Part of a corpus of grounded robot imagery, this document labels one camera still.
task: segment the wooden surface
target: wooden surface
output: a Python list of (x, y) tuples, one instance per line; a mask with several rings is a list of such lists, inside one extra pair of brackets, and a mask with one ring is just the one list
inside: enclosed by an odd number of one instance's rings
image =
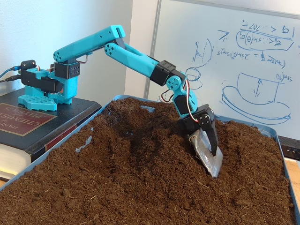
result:
[(300, 167), (296, 160), (285, 158), (287, 170), (291, 177), (292, 187), (296, 195), (297, 204), (300, 205)]
[(5, 184), (5, 182), (0, 180), (0, 187), (4, 184)]

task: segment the blue cable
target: blue cable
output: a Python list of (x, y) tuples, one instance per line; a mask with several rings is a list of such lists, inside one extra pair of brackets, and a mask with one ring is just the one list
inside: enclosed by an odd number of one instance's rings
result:
[(12, 68), (5, 70), (5, 71), (0, 75), (0, 78), (3, 77), (7, 72), (9, 72), (9, 71), (11, 71), (11, 70), (12, 70)]

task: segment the robotic arm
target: robotic arm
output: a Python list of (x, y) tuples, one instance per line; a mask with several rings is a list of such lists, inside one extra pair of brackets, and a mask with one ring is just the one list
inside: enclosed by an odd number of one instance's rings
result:
[(124, 37), (125, 32), (121, 26), (111, 26), (55, 51), (53, 57), (57, 63), (54, 67), (56, 68), (57, 64), (66, 66), (76, 63), (77, 58), (88, 56), (93, 51), (104, 48), (107, 56), (143, 74), (158, 85), (166, 85), (169, 90), (172, 90), (174, 93), (172, 101), (180, 116), (181, 129), (188, 135), (200, 128), (206, 131), (212, 154), (215, 156), (218, 146), (215, 115), (208, 105), (197, 107), (197, 97), (189, 89), (186, 75), (176, 70), (176, 66), (170, 62), (165, 60), (159, 62), (127, 45), (122, 39)]
[[(160, 86), (173, 91), (172, 102), (179, 114), (179, 126), (190, 135), (196, 130), (206, 131), (211, 153), (216, 155), (218, 138), (215, 115), (209, 105), (198, 107), (197, 97), (189, 89), (186, 75), (168, 61), (157, 61), (124, 43), (125, 32), (121, 26), (110, 26), (100, 32), (71, 43), (54, 52), (50, 69), (40, 69), (34, 60), (18, 66), (19, 77), (25, 85), (25, 95), (19, 103), (29, 109), (57, 109), (57, 104), (71, 104), (77, 95), (77, 78), (80, 64), (86, 63), (94, 51), (104, 48), (107, 56), (148, 77)], [(86, 55), (86, 61), (77, 59)]]

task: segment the wall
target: wall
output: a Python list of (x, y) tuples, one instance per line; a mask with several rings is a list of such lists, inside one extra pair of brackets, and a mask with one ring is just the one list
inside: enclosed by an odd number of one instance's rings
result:
[[(207, 0), (206, 2), (300, 15), (300, 1), (296, 0)], [(151, 51), (157, 5), (158, 0), (133, 0), (130, 45), (148, 55)], [(145, 84), (145, 77), (127, 69), (125, 94), (143, 98)]]
[[(55, 50), (110, 25), (122, 25), (129, 42), (131, 15), (132, 0), (0, 1), (0, 73), (31, 59), (47, 69)], [(78, 98), (105, 104), (124, 94), (126, 67), (103, 51), (81, 68)], [(0, 95), (22, 87), (20, 80), (1, 83)]]

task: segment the potting soil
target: potting soil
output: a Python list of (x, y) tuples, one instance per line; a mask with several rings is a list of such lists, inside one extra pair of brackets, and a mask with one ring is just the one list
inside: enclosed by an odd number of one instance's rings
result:
[(111, 102), (0, 192), (0, 225), (295, 224), (273, 139), (255, 127), (217, 121), (224, 159), (214, 179), (177, 120), (172, 104)]

